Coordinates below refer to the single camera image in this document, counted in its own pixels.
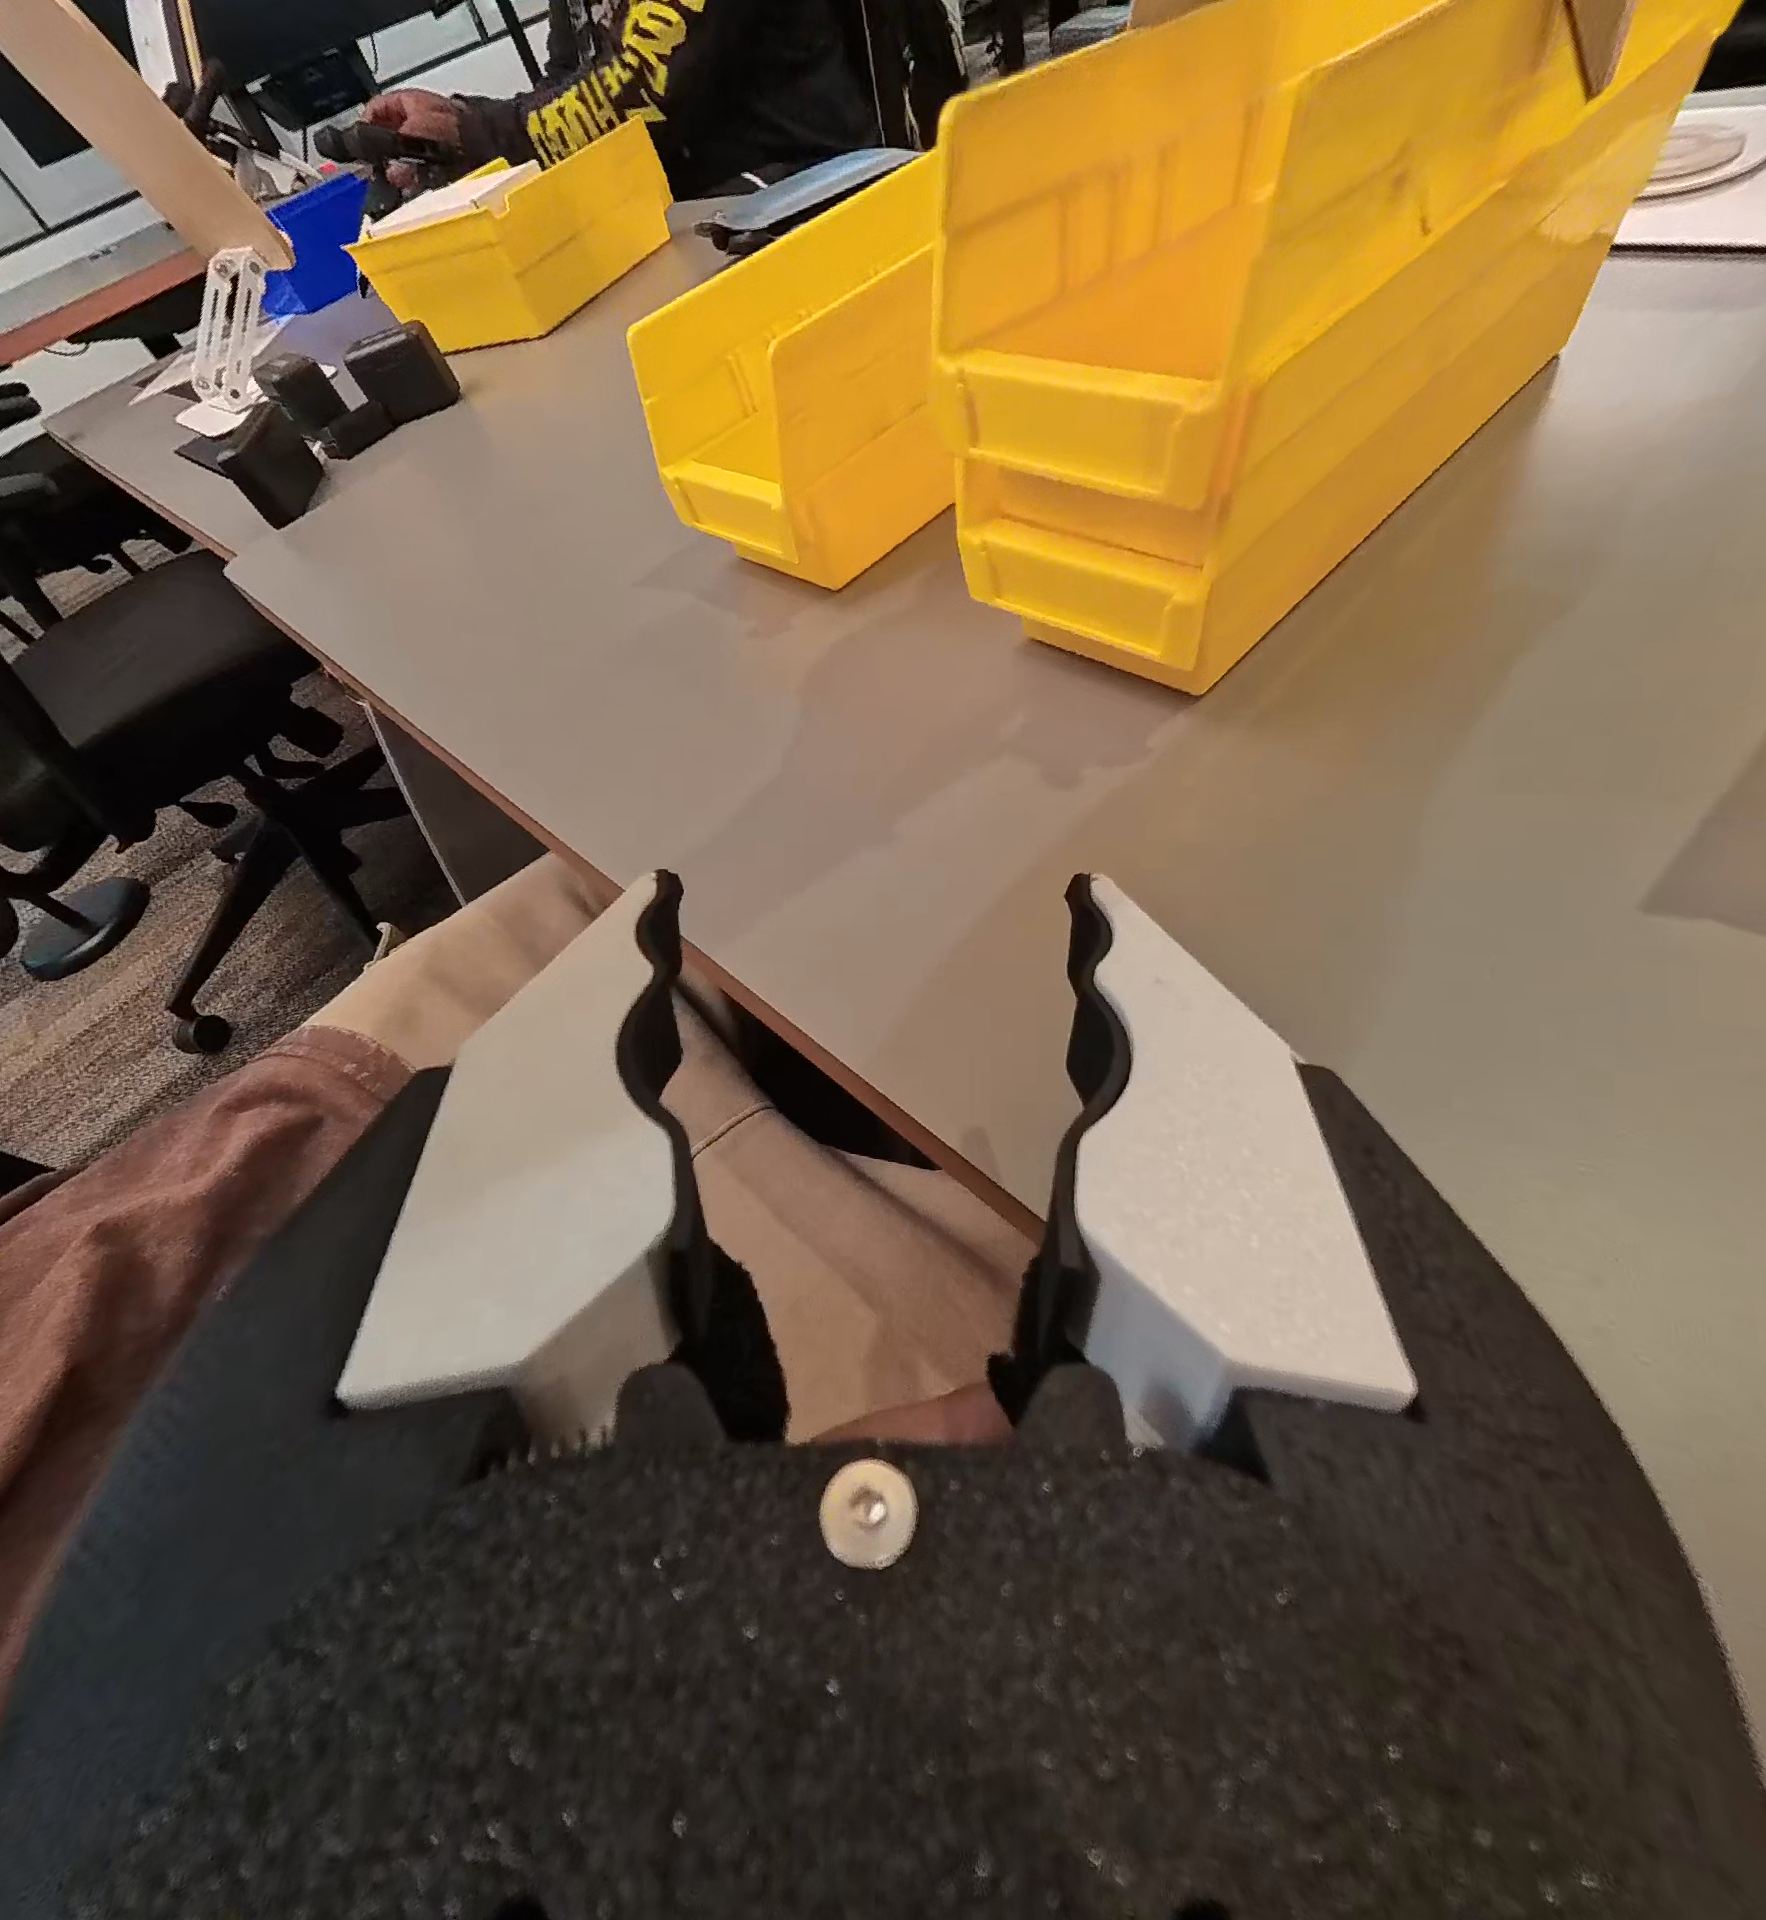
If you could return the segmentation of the white stand with wooden board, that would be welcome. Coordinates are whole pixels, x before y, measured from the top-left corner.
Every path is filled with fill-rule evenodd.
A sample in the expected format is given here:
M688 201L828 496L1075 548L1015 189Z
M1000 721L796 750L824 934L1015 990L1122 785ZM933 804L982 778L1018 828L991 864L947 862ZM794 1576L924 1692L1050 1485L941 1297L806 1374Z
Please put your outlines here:
M243 412L266 278L295 265L291 238L75 4L0 1L0 55L206 260L191 385L201 404Z

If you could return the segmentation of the dark grey pouch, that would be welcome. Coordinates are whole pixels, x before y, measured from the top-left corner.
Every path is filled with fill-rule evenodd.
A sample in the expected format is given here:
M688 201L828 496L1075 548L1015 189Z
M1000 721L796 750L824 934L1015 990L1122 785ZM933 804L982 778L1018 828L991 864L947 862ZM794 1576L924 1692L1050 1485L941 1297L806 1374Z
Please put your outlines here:
M871 148L829 156L771 179L742 175L747 192L720 198L717 208L696 220L696 231L727 257L759 252L824 211L847 203L871 184L888 179L918 154L900 148Z

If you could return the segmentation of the grey desk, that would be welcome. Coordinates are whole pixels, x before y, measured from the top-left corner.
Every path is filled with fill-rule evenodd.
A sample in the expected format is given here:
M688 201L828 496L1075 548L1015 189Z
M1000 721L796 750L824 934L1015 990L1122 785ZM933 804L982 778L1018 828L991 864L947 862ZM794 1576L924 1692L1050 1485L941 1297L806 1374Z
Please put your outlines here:
M688 530L627 334L674 238L272 532L135 381L53 434L553 850L1039 1212L1062 892L1333 1067L1552 1322L1766 1763L1766 257L1614 254L1558 361L1205 698L1030 643L947 519L819 593Z

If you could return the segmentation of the white box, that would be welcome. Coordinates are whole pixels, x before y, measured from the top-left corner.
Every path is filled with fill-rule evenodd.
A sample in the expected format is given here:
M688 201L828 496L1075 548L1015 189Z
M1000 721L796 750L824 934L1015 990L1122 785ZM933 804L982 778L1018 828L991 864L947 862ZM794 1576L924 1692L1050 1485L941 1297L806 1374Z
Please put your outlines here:
M361 238L389 238L404 229L457 220L474 211L491 215L502 213L508 198L522 184L536 179L538 173L542 167L533 161L521 165L492 163L491 167L477 168L463 179L429 187L412 198L403 200L380 220L366 221L361 227Z

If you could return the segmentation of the yellow plastic storage bin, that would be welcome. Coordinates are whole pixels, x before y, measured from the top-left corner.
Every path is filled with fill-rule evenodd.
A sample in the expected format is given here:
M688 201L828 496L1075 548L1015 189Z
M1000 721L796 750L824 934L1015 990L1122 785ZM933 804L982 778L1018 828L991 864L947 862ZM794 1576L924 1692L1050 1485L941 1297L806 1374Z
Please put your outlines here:
M359 236L347 252L394 322L466 352L542 337L606 292L667 242L670 203L653 138L629 119L542 167L502 213Z
M896 167L631 326L663 490L744 562L841 590L955 506L930 404L938 167Z
M1614 242L1590 191L1497 200L1244 378L1201 505L967 460L967 584L1030 636L1201 693L1567 344Z
M1735 4L1201 4L938 145L963 458L1201 511L1356 382L1547 295L1551 357Z

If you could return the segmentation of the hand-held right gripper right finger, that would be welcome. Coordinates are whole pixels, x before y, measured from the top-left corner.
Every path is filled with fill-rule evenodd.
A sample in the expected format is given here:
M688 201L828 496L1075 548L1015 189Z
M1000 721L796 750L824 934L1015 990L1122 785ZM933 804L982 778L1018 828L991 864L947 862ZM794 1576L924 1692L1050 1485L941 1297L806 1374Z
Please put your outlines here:
M1104 1372L1136 1444L1206 1444L1252 1390L1405 1413L1412 1363L1298 1053L1109 876L1063 903L1079 1107L1039 1364Z

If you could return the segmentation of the black rectangular box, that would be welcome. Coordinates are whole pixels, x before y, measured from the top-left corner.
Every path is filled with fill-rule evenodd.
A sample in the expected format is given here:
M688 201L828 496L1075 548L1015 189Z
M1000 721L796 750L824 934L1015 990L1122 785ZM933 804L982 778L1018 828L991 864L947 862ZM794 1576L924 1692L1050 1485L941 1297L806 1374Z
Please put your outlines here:
M321 490L321 458L271 398L259 401L213 447L216 470L274 530L298 521Z
M325 437L349 412L324 363L302 353L276 353L260 359L255 387L272 401L311 442Z
M344 347L341 366L394 425L428 418L463 398L457 372L421 320L355 339Z

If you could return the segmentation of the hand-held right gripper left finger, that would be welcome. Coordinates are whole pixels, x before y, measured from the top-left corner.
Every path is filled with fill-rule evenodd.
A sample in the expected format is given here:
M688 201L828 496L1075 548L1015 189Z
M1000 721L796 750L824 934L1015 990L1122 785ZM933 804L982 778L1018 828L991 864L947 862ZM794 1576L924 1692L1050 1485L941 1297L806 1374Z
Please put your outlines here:
M349 1412L502 1388L534 1431L606 1431L694 1341L710 1240L681 1062L681 881L615 899L431 1075L431 1117L337 1379Z

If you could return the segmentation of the blue plastic bin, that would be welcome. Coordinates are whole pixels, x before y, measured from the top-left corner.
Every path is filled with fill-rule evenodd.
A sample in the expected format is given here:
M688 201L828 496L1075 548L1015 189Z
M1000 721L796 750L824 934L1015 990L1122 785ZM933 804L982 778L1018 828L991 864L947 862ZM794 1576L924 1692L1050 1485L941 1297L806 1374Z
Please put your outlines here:
M295 250L291 268L265 280L263 313L289 322L349 299L357 268L347 246L359 238L369 179L349 168L327 173L295 194L266 208L268 221Z

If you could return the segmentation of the instruction sheet on wooden stand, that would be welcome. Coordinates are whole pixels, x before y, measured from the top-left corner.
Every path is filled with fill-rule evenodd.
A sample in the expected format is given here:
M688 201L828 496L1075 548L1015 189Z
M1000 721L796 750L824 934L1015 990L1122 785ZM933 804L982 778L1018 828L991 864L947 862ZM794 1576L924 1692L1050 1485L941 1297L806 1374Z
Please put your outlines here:
M1614 250L1766 257L1766 1L1712 43Z

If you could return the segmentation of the person's brown shirt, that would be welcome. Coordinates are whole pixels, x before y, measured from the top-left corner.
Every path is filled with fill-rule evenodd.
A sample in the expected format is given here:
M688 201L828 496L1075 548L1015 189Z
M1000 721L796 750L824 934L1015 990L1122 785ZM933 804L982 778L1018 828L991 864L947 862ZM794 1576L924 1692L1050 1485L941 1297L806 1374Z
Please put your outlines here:
M151 1379L410 1075L389 1045L310 1022L0 1198L0 1716Z

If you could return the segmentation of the black monitor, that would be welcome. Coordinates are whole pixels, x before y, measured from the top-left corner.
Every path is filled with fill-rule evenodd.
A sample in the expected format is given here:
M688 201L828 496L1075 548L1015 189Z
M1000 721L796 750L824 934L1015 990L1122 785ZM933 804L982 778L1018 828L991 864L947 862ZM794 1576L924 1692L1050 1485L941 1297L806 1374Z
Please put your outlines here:
M545 4L497 1L193 1L199 52L231 81L260 84L302 65L357 56L379 77L469 52L508 32L534 31Z

